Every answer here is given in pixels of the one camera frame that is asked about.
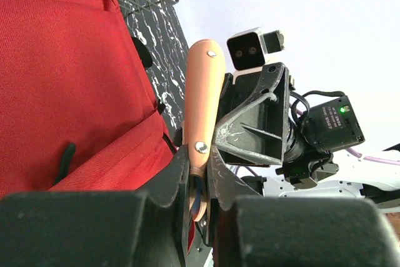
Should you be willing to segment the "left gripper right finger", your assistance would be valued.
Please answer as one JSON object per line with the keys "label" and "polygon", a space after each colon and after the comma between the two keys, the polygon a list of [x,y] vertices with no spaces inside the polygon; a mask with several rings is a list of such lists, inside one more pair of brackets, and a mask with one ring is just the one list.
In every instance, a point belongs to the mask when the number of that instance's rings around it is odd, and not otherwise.
{"label": "left gripper right finger", "polygon": [[272,198],[254,192],[212,149],[215,266],[398,266],[389,221],[372,201]]}

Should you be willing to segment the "red backpack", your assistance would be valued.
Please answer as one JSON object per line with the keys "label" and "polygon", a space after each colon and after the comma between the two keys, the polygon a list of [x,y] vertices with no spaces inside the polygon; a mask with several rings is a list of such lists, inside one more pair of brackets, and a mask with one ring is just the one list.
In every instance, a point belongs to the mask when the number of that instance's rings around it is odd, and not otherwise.
{"label": "red backpack", "polygon": [[174,148],[117,0],[1,0],[1,195],[132,190]]}

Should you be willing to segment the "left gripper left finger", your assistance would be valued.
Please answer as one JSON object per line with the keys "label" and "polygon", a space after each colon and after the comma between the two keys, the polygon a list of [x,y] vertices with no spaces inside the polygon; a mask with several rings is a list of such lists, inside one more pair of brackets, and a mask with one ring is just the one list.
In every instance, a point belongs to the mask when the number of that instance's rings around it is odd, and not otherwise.
{"label": "left gripper left finger", "polygon": [[16,193],[1,200],[2,266],[185,266],[189,156],[135,191]]}

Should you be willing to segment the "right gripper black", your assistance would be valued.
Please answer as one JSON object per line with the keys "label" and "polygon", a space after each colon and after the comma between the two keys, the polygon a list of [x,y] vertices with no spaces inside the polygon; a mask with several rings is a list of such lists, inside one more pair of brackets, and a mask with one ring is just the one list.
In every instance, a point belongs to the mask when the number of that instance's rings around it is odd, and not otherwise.
{"label": "right gripper black", "polygon": [[236,78],[227,73],[213,144],[226,164],[282,163],[276,174],[293,187],[315,188],[318,172],[322,178],[337,173],[333,154],[362,144],[365,137],[346,93],[312,90],[301,95],[291,88],[290,96],[295,102],[289,105],[289,71],[283,63]]}

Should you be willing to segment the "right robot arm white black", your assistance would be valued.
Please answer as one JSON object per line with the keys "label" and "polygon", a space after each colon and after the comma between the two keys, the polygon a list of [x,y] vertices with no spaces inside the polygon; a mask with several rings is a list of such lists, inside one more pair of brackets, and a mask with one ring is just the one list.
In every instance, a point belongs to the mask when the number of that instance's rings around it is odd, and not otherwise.
{"label": "right robot arm white black", "polygon": [[310,91],[326,101],[311,106],[294,90],[282,63],[226,74],[214,142],[226,164],[267,168],[261,194],[350,197],[399,211],[399,150],[383,158],[361,154],[365,137],[342,91]]}

